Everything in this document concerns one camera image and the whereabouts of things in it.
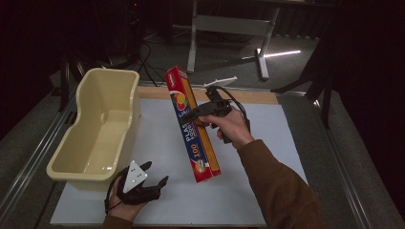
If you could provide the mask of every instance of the jacket sleeve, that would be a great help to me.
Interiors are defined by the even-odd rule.
[[[112,216],[106,216],[102,223],[102,229],[130,229],[131,226],[132,221]]]
[[[318,196],[262,140],[238,154],[269,228],[325,228]]]

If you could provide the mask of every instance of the cream plastic basin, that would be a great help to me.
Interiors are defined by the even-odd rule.
[[[77,119],[48,166],[48,176],[66,181],[109,181],[130,163],[137,134],[139,74],[92,69],[76,92]]]

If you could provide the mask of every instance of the red foil box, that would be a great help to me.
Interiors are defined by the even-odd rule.
[[[181,124],[181,117],[197,107],[187,74],[175,66],[167,71],[164,79],[172,98],[196,181],[201,182],[220,175],[221,169],[203,124],[199,120]]]

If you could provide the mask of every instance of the table leg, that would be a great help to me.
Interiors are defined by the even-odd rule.
[[[193,1],[193,19],[191,22],[191,46],[188,54],[187,72],[193,73],[196,63],[196,20],[197,20],[197,1]]]
[[[262,48],[255,50],[255,56],[257,58],[259,68],[260,68],[260,76],[262,77],[263,80],[269,79],[267,65],[266,65],[266,59],[265,59],[265,52],[266,52],[266,49],[268,46],[268,42],[270,41],[271,34],[273,33],[274,26],[276,25],[276,19],[277,19],[279,11],[280,11],[280,9],[277,8],[271,17],[271,20],[268,22],[268,30],[266,33],[265,40],[263,41]]]

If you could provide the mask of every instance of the white paper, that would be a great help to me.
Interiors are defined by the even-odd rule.
[[[222,174],[196,183],[170,100],[142,99],[138,136],[132,159],[152,161],[144,186],[169,176],[159,200],[148,203],[135,220],[138,225],[264,226],[245,170],[231,144],[208,127]],[[307,182],[284,111],[280,105],[244,104],[251,132],[274,156]],[[100,224],[106,192],[85,192],[68,183],[53,214],[52,224]]]

